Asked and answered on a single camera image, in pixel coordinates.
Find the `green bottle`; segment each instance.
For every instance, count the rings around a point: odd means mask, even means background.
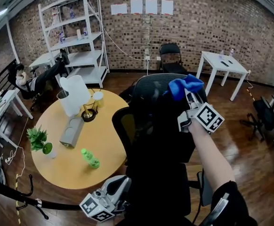
[[[87,151],[85,148],[81,150],[82,157],[92,168],[99,168],[100,163],[97,158],[95,158],[92,152]]]

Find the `blue cloth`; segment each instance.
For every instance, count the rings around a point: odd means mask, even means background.
[[[184,79],[175,79],[169,83],[169,91],[172,93],[175,101],[180,101],[185,97],[184,89],[192,93],[198,92],[204,83],[189,74]]]

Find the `paper on wall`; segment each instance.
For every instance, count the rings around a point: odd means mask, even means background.
[[[131,13],[142,14],[143,0],[131,0]]]
[[[127,9],[127,4],[122,3],[122,4],[112,4],[111,5],[111,14],[116,15],[116,14],[127,14],[128,9]]]
[[[173,15],[174,1],[173,0],[162,0],[161,13],[166,15]]]
[[[145,0],[145,13],[157,14],[157,0]]]

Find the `black hair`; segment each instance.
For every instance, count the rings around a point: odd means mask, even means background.
[[[19,70],[24,70],[24,65],[23,64],[18,64],[16,66],[16,72],[18,72]]]

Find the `wooden floor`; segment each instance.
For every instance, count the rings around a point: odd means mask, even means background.
[[[104,89],[119,94],[132,84],[136,79],[144,74],[141,73],[112,73],[107,75],[104,82]],[[207,83],[208,78],[201,78]],[[221,80],[215,79],[208,100],[213,104],[214,108],[225,118],[222,126],[212,134],[221,153],[226,157],[232,165],[236,182],[240,192],[244,196],[249,208],[250,215],[258,221],[260,226],[274,226],[274,132],[267,134],[267,143],[261,143],[257,138],[248,141],[252,128],[245,127],[239,123],[240,119],[246,119],[246,114],[254,113],[252,99],[244,83],[233,102],[230,101],[237,81],[227,80],[224,87],[220,86]],[[251,90],[255,98],[265,96],[267,100],[271,99],[274,90],[268,87],[254,85]],[[57,90],[49,95],[47,106],[54,100]],[[35,111],[32,113],[33,120],[29,120],[27,128],[33,127],[40,117],[40,113]],[[5,128],[5,133],[9,134],[13,141],[18,142],[23,131],[26,117],[17,117],[13,111],[8,110],[4,115],[1,127]],[[19,178],[18,189],[22,192],[30,191],[28,175],[33,175],[34,193],[32,198],[41,198],[43,200],[79,204],[88,192],[95,188],[84,190],[66,190],[50,184],[46,181],[35,168],[30,153],[30,145],[24,134],[20,146],[24,148],[26,168],[23,176]],[[14,148],[6,145],[0,150],[4,159],[9,156],[10,150]],[[15,188],[16,173],[21,174],[23,168],[23,154],[19,149],[16,153],[11,165],[3,163],[4,171],[7,177],[8,185]],[[188,176],[191,180],[196,180],[196,173],[201,171],[201,162],[195,151],[188,164],[186,164]],[[198,208],[199,193],[191,190],[192,213],[188,216],[193,219]],[[12,199],[0,195],[0,225],[17,226],[16,202]],[[201,222],[208,214],[210,208],[202,208],[196,225]],[[43,216],[32,206],[20,211],[21,225],[23,226],[88,226],[95,223],[81,211],[57,211],[44,210],[49,216],[49,220],[45,220]]]

